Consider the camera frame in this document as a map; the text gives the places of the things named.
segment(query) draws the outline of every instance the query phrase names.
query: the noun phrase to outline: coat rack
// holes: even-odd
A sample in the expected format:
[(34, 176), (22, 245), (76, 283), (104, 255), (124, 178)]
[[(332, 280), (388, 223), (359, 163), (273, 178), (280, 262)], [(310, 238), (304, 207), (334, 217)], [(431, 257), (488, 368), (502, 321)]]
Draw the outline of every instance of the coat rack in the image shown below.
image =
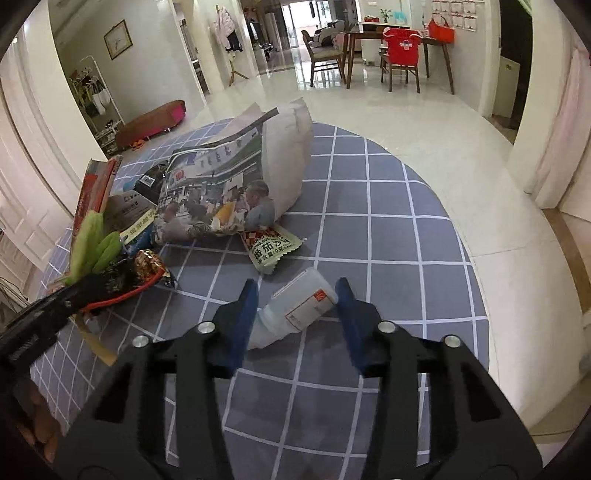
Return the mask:
[[(216, 12), (219, 15), (220, 8), (218, 5), (216, 5)], [(240, 73), (239, 71), (236, 70), (236, 67), (234, 67), (234, 62), (232, 60), (230, 60), (230, 67), (232, 67), (232, 74), (230, 75), (230, 84), (228, 85), (229, 87), (231, 87), (232, 84), (234, 83), (234, 78), (236, 75), (239, 75), (243, 79), (248, 80), (247, 76), (243, 75), (242, 73)]]

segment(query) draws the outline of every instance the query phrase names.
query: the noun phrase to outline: pink jacket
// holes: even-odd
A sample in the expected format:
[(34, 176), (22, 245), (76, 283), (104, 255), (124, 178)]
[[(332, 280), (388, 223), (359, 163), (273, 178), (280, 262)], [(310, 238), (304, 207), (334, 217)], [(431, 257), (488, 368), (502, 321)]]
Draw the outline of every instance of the pink jacket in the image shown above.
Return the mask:
[(217, 13), (213, 29), (216, 33), (217, 42), (224, 48), (230, 48), (228, 35), (232, 33), (236, 27), (234, 25), (234, 20), (232, 20), (232, 17), (230, 17), (230, 14), (225, 7), (221, 7), (220, 11)]

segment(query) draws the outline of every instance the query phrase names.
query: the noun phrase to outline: potted plant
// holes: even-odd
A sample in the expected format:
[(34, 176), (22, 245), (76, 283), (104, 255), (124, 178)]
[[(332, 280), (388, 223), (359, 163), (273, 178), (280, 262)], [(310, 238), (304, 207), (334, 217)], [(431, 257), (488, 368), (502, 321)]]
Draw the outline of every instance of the potted plant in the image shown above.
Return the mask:
[(379, 9), (379, 14), (383, 17), (384, 23), (388, 23), (388, 18), (390, 18), (391, 13), (392, 13), (392, 11), (388, 10), (387, 8), (380, 8)]

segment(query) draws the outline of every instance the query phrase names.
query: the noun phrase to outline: green plush toy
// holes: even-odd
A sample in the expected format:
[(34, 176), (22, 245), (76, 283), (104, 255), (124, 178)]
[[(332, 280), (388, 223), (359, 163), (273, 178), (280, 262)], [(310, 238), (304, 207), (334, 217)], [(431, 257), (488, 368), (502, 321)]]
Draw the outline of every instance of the green plush toy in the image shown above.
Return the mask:
[(89, 273), (101, 273), (121, 252), (119, 232), (103, 237), (103, 214), (88, 211), (70, 256), (66, 285), (73, 285)]

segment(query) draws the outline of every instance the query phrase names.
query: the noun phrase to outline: snack packet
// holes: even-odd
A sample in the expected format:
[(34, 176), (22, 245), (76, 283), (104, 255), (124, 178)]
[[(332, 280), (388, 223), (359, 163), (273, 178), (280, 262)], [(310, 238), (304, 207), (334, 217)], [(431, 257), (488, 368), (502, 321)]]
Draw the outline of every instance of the snack packet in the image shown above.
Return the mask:
[(242, 232), (240, 238), (256, 269), (265, 275), (273, 272), (283, 255), (302, 244), (302, 240), (277, 224), (267, 230)]

